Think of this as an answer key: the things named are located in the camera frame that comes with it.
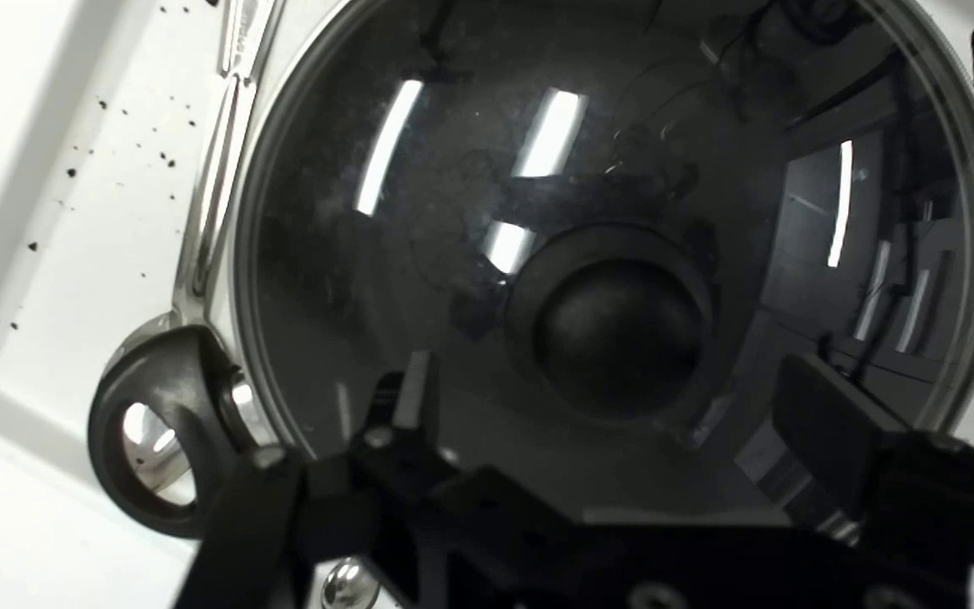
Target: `silver knob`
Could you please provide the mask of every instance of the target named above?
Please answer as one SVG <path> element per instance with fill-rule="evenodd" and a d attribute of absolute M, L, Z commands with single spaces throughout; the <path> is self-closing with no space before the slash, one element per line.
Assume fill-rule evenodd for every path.
<path fill-rule="evenodd" d="M 370 609 L 378 601 L 378 584 L 358 561 L 339 561 L 323 584 L 326 609 Z"/>

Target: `black mount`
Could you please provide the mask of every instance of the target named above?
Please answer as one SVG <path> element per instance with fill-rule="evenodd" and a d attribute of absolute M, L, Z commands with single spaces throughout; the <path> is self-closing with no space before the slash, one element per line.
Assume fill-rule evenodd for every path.
<path fill-rule="evenodd" d="M 775 419 L 858 522 L 857 546 L 800 528 L 574 525 L 504 474 L 463 474 L 439 454 L 430 360 L 412 360 L 378 383 L 342 457 L 263 449 L 238 471 L 180 606 L 298 609 L 315 564 L 348 554 L 421 609 L 969 606 L 974 449 L 911 432 L 838 383 L 819 360 L 791 360 Z M 836 425 L 819 426 L 830 436 L 803 432 L 816 418 Z"/>

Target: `white surface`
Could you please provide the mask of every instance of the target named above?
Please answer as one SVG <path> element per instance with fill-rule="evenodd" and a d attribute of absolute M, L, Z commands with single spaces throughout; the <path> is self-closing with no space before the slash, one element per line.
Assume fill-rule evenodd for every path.
<path fill-rule="evenodd" d="M 329 8 L 292 0 L 276 76 Z M 934 8 L 964 51 L 974 3 Z M 166 311 L 215 58 L 205 0 L 0 0 L 0 606 L 166 606 L 180 589 L 190 546 L 124 522 L 82 440 L 106 360 Z"/>

